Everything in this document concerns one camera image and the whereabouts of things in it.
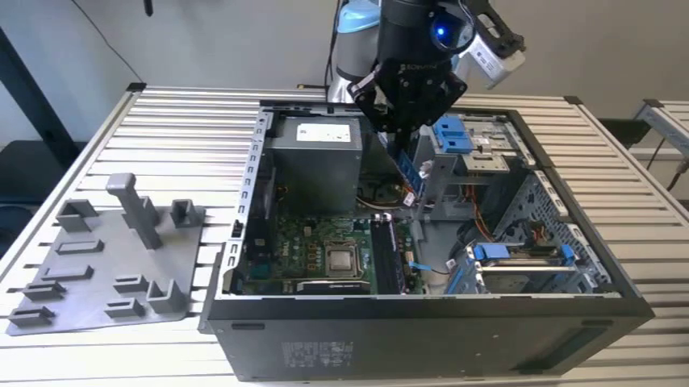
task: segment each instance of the aluminum slatted table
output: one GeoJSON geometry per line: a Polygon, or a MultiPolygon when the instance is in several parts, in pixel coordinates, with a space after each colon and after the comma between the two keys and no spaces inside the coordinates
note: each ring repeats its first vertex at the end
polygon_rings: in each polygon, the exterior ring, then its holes
{"type": "MultiPolygon", "coordinates": [[[[154,203],[191,198],[209,208],[191,313],[179,322],[22,337],[0,334],[0,381],[70,387],[240,383],[215,337],[197,331],[210,266],[232,233],[260,100],[324,98],[322,92],[308,90],[151,86],[125,95],[0,260],[0,331],[23,297],[18,290],[37,275],[57,237],[62,202],[87,198],[101,210],[118,206],[103,189],[117,172],[137,173],[137,189],[154,203]]],[[[481,95],[467,96],[459,105],[520,111],[657,318],[563,378],[318,385],[689,385],[689,214],[583,105],[563,98],[481,95]]]]}

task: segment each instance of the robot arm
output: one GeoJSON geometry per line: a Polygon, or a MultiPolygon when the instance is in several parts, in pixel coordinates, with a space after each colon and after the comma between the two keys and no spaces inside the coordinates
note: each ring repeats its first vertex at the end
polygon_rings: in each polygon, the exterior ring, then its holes
{"type": "MultiPolygon", "coordinates": [[[[357,71],[341,71],[338,64],[338,73],[360,72],[348,92],[377,131],[396,134],[398,153],[420,126],[433,124],[467,91],[453,72],[453,57],[471,54],[492,87],[524,63],[525,46],[488,0],[384,0],[380,23],[373,72],[362,78],[362,66],[370,69],[372,64],[360,60],[357,71]]],[[[354,69],[348,63],[353,55],[344,55],[341,44],[349,44],[352,52],[352,37],[342,37],[341,31],[338,39],[344,67],[354,69]]]]}

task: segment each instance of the black pole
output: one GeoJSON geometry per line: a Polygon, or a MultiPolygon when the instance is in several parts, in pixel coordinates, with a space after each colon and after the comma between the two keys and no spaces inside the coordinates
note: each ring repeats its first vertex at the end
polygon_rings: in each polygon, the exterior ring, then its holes
{"type": "Polygon", "coordinates": [[[67,169],[79,156],[79,149],[2,28],[0,82],[25,111],[57,161],[67,169]]]}
{"type": "Polygon", "coordinates": [[[143,10],[147,13],[147,16],[153,16],[153,0],[143,0],[143,10]]]}

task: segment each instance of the cable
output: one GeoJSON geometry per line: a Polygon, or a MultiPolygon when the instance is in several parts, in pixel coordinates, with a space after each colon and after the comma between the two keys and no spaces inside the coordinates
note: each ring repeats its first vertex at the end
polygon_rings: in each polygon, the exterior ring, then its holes
{"type": "Polygon", "coordinates": [[[667,188],[668,191],[671,191],[676,187],[677,181],[680,180],[680,176],[681,176],[681,173],[679,172],[672,177],[672,181],[669,182],[669,185],[668,185],[668,188],[667,188]]]}
{"type": "Polygon", "coordinates": [[[471,186],[471,188],[472,202],[475,203],[476,228],[479,228],[479,231],[484,234],[484,237],[488,239],[488,241],[495,242],[496,239],[493,238],[492,232],[488,230],[487,221],[484,220],[484,216],[481,215],[481,210],[479,208],[479,203],[476,199],[476,187],[471,186]]]}
{"type": "Polygon", "coordinates": [[[82,6],[79,5],[79,3],[77,2],[77,0],[71,0],[73,1],[73,4],[75,4],[77,8],[79,8],[82,14],[85,15],[86,19],[89,20],[89,23],[91,23],[91,25],[94,26],[94,28],[97,28],[97,31],[98,31],[98,34],[101,35],[101,37],[103,38],[103,42],[106,42],[106,45],[109,46],[109,48],[113,50],[113,52],[115,53],[115,55],[119,57],[119,59],[122,60],[122,62],[126,64],[126,66],[130,68],[131,72],[134,73],[137,79],[139,80],[139,82],[143,82],[143,79],[142,77],[139,77],[139,74],[137,73],[135,69],[131,67],[131,64],[130,62],[127,62],[127,60],[122,57],[122,55],[119,54],[118,50],[115,50],[115,47],[113,47],[113,45],[110,44],[109,42],[109,39],[106,38],[106,35],[103,34],[103,32],[101,31],[101,28],[98,28],[98,25],[94,23],[91,17],[89,16],[89,13],[85,11],[85,9],[82,8],[82,6]]]}
{"type": "Polygon", "coordinates": [[[529,219],[528,218],[520,218],[520,219],[516,219],[505,228],[504,228],[504,232],[501,233],[501,235],[497,237],[497,240],[503,240],[504,239],[504,236],[505,234],[508,234],[508,230],[512,229],[512,228],[516,228],[521,223],[528,223],[529,222],[529,219]]]}
{"type": "Polygon", "coordinates": [[[332,75],[333,79],[333,52],[336,51],[336,42],[337,42],[337,22],[340,19],[341,9],[348,5],[349,0],[337,0],[336,4],[336,14],[333,15],[333,30],[332,30],[332,48],[328,54],[328,63],[325,65],[325,73],[324,73],[324,87],[325,87],[325,100],[328,101],[328,76],[332,75]]]}
{"type": "Polygon", "coordinates": [[[653,161],[656,160],[656,156],[659,155],[660,149],[664,147],[665,144],[665,138],[660,140],[659,147],[656,148],[656,152],[653,152],[653,156],[651,156],[651,160],[648,161],[647,170],[651,170],[651,166],[653,164],[653,161]]]}
{"type": "Polygon", "coordinates": [[[368,206],[369,208],[373,208],[374,210],[397,210],[397,209],[402,208],[401,206],[378,206],[377,204],[369,203],[368,201],[365,201],[360,196],[357,196],[357,201],[360,203],[362,203],[365,206],[368,206]]]}
{"type": "Polygon", "coordinates": [[[442,276],[449,276],[450,273],[444,273],[444,272],[440,272],[438,270],[436,270],[434,268],[432,269],[432,271],[437,274],[441,274],[442,276]]]}

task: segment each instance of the blue tab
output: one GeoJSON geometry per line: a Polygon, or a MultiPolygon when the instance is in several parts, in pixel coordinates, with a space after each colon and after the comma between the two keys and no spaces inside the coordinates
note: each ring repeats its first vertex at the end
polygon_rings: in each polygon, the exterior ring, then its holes
{"type": "Polygon", "coordinates": [[[472,143],[460,117],[441,117],[433,125],[433,131],[445,153],[472,153],[475,143],[472,143]]]}
{"type": "Polygon", "coordinates": [[[564,266],[572,266],[576,260],[576,255],[575,251],[572,250],[572,247],[568,244],[564,244],[560,250],[563,250],[564,266]]]}
{"type": "Polygon", "coordinates": [[[412,159],[409,159],[408,153],[405,151],[400,151],[397,162],[404,179],[409,185],[412,185],[412,189],[414,190],[417,198],[421,198],[425,188],[424,179],[421,178],[420,172],[417,171],[414,163],[412,162],[412,159]]]}
{"type": "Polygon", "coordinates": [[[426,264],[417,264],[416,262],[409,262],[409,266],[417,268],[418,270],[425,270],[428,272],[433,271],[433,268],[426,264]]]}
{"type": "Polygon", "coordinates": [[[487,258],[487,254],[484,253],[484,248],[481,248],[481,245],[475,247],[475,258],[476,260],[484,260],[487,258]]]}
{"type": "Polygon", "coordinates": [[[454,290],[457,289],[457,284],[460,283],[463,276],[464,276],[464,270],[460,269],[457,271],[457,273],[454,274],[453,283],[450,284],[450,287],[448,288],[446,294],[454,294],[454,290]]]}
{"type": "Polygon", "coordinates": [[[504,244],[483,244],[488,260],[507,260],[509,258],[508,246],[504,244]]]}

